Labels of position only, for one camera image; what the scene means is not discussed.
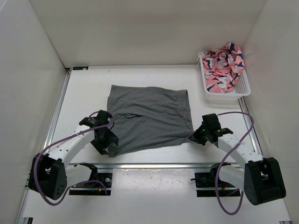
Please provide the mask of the grey shorts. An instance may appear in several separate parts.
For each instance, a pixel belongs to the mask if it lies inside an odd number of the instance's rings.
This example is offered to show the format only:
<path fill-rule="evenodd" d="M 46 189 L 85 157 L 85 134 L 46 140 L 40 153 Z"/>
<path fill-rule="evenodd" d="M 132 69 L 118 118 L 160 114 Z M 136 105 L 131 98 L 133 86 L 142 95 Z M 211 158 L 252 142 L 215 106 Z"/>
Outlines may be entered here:
<path fill-rule="evenodd" d="M 112 85 L 107 110 L 119 139 L 108 148 L 109 157 L 181 145 L 193 134 L 187 90 Z"/>

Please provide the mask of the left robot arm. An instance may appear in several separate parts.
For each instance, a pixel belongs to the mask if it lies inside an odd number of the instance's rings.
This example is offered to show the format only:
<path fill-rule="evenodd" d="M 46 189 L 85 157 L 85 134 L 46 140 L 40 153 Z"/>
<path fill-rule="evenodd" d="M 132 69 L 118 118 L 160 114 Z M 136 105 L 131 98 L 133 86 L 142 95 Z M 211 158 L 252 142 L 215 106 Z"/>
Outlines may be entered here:
<path fill-rule="evenodd" d="M 118 137 L 105 126 L 96 130 L 85 125 L 78 126 L 73 135 L 52 143 L 33 158 L 29 189 L 38 192 L 51 206 L 59 205 L 75 185 L 92 187 L 98 184 L 106 189 L 98 180 L 94 165 L 87 162 L 71 165 L 71 161 L 89 143 L 103 153 L 118 142 Z"/>

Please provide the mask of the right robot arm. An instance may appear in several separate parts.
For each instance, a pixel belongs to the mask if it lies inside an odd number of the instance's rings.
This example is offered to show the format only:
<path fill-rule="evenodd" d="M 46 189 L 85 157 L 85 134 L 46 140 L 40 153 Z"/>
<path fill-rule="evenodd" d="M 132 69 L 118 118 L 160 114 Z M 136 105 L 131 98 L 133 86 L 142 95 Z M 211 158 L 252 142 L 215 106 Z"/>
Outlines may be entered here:
<path fill-rule="evenodd" d="M 201 127 L 189 139 L 201 145 L 209 141 L 226 153 L 240 142 L 228 128 L 210 131 Z M 229 156 L 240 168 L 224 162 L 221 169 L 217 170 L 219 163 L 214 164 L 210 169 L 211 184 L 219 187 L 227 182 L 243 191 L 253 205 L 286 196 L 280 166 L 275 158 L 265 158 L 244 144 L 238 145 Z"/>

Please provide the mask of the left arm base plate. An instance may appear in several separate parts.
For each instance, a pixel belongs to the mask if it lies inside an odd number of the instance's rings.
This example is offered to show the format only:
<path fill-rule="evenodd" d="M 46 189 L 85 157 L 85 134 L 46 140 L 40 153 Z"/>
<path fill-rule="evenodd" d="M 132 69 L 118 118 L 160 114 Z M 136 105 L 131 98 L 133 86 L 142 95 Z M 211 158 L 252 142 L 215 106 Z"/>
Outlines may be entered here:
<path fill-rule="evenodd" d="M 113 183 L 112 169 L 99 169 L 98 182 L 79 184 L 70 188 L 71 196 L 110 196 Z"/>

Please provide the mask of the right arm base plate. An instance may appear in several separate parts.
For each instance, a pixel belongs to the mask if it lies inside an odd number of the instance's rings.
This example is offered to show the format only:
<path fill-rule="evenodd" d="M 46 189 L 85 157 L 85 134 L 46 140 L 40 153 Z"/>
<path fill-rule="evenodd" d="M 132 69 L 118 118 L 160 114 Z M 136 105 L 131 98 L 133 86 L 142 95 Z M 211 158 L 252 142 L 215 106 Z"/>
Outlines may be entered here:
<path fill-rule="evenodd" d="M 194 173 L 190 179 L 196 185 L 197 197 L 216 197 L 215 183 L 210 173 Z M 218 181 L 218 190 L 220 197 L 239 197 L 241 193 L 237 188 L 227 182 Z"/>

